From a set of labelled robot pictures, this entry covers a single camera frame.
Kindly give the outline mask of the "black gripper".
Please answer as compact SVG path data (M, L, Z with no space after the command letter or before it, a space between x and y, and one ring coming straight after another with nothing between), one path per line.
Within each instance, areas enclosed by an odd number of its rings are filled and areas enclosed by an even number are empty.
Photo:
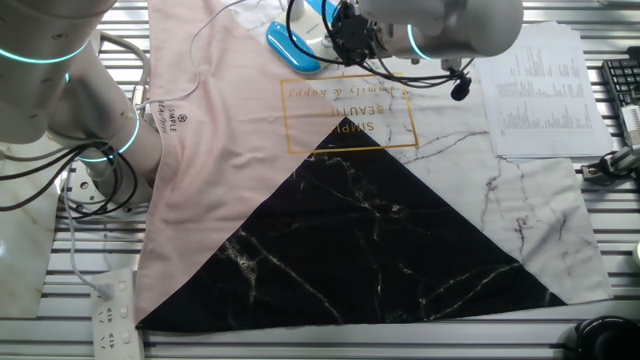
M354 8L344 13L344 18L334 18L330 34L325 37L325 47L334 53L344 53L345 63L364 63L376 56L374 31L369 21L357 14Z

